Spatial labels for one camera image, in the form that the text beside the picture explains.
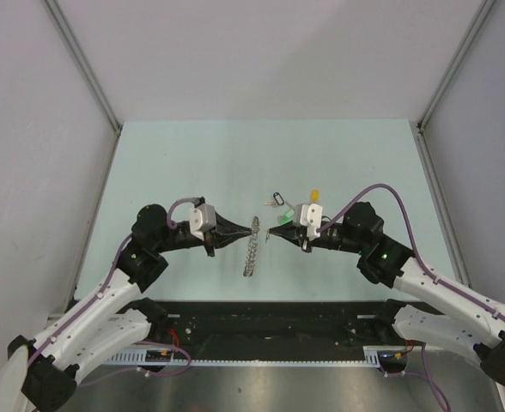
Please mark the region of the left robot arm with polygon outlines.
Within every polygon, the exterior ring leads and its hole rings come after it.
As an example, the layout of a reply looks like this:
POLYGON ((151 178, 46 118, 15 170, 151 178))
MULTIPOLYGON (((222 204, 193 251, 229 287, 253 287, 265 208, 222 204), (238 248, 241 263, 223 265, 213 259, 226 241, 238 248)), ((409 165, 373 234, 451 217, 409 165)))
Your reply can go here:
POLYGON ((202 247, 212 257, 251 235, 250 227, 221 217, 203 198, 191 202, 189 218, 181 222, 159 204, 143 207, 92 291, 35 337, 10 343, 10 354, 27 349, 20 392, 38 411, 59 410, 89 373, 120 350, 169 335, 167 311, 143 295, 167 269, 164 253, 202 247))

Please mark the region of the metal disc with keyrings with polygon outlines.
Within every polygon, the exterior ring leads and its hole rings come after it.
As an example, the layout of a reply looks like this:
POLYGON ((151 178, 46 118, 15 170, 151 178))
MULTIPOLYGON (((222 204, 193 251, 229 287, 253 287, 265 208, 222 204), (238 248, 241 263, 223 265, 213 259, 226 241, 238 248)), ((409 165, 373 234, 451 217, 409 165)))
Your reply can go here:
POLYGON ((251 233, 249 235, 246 251, 246 261, 243 270, 244 277, 251 277, 255 270, 258 248, 259 248, 260 219, 255 215, 251 222, 251 233))

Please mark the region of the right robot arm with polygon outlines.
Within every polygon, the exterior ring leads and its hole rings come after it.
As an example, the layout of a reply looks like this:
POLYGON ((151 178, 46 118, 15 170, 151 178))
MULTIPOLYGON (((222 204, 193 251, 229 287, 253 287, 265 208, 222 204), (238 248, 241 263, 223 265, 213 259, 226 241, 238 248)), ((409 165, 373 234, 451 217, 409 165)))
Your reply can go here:
POLYGON ((433 308, 424 312, 388 300, 375 317, 374 335, 384 344, 399 338, 435 345, 478 366, 505 387, 505 303, 441 275, 419 253, 383 232, 370 203, 355 203, 340 222, 323 219, 317 204, 302 205, 297 221, 269 230, 304 252, 314 248, 359 256, 357 268, 373 284, 408 294, 433 308))

